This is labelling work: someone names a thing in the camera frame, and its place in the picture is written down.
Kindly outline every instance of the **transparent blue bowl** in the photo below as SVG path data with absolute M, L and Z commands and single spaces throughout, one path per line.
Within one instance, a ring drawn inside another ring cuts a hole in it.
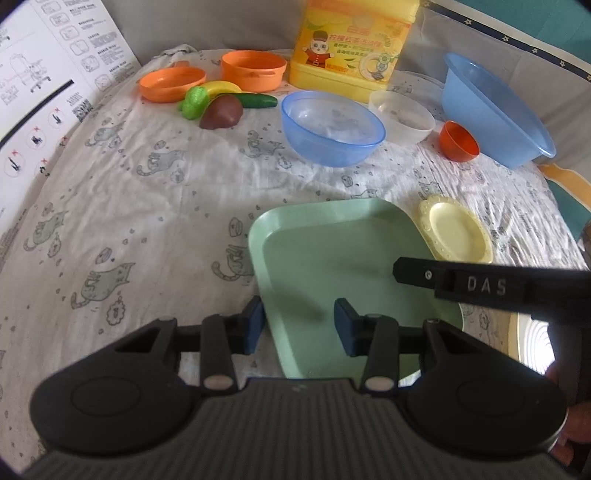
M 326 167 L 348 167 L 366 159 L 386 138 L 384 125 L 353 100 L 303 91 L 281 102 L 283 131 L 302 157 Z
M 480 151 L 507 168 L 521 167 L 556 147 L 540 119 L 499 77 L 481 65 L 448 53 L 441 105 L 448 120 L 472 134 Z

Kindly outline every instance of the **instruction sheet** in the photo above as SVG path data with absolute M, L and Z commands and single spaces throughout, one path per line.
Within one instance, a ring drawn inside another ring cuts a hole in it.
M 28 0 L 0 24 L 0 270 L 74 129 L 139 68 L 100 0 Z

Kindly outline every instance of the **finger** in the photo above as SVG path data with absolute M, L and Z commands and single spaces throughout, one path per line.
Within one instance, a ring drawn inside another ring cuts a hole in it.
M 570 462 L 573 461 L 574 457 L 574 450 L 573 446 L 570 444 L 566 445 L 559 445 L 558 443 L 554 445 L 554 448 L 550 450 L 550 453 L 554 458 L 556 458 L 560 463 L 563 465 L 569 466 Z
M 569 415 L 560 432 L 577 443 L 591 443 L 591 401 L 569 407 Z
M 558 385 L 558 367 L 556 366 L 556 362 L 552 362 L 550 366 L 546 369 L 546 373 L 544 374 L 545 377 L 549 378 Z

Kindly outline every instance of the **small orange bowl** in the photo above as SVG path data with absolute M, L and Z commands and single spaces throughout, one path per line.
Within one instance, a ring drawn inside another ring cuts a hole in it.
M 452 161 L 464 163 L 480 155 L 480 147 L 472 134 L 452 121 L 447 121 L 439 133 L 439 146 Z
M 236 50 L 222 56 L 222 80 L 245 92 L 270 92 L 279 88 L 287 62 L 274 53 Z
M 180 102 L 190 88 L 205 83 L 207 78 L 202 69 L 189 67 L 188 64 L 182 62 L 179 66 L 177 63 L 177 66 L 144 75 L 139 80 L 139 92 L 154 103 Z

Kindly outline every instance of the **bed sheet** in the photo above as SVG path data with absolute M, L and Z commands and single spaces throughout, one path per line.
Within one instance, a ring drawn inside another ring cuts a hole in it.
M 148 71 L 183 59 L 213 79 L 222 53 L 165 52 L 108 94 L 15 229 L 0 274 L 0 455 L 14 468 L 43 453 L 28 415 L 43 378 L 153 319 L 187 325 L 246 305 L 256 293 L 248 231 L 271 208 L 381 197 L 412 215 L 421 199 L 445 194 L 478 213 L 496 262 L 584 268 L 533 164 L 511 171 L 484 155 L 451 163 L 433 133 L 411 147 L 385 142 L 351 168 L 325 168 L 288 146 L 278 108 L 206 131 L 175 105 L 140 98 L 136 81 Z M 416 82 L 398 89 L 417 93 Z M 469 333 L 506 350 L 506 315 L 463 312 Z M 196 383 L 198 361 L 183 356 L 186 381 Z M 268 331 L 256 354 L 235 364 L 241 381 L 281 375 Z

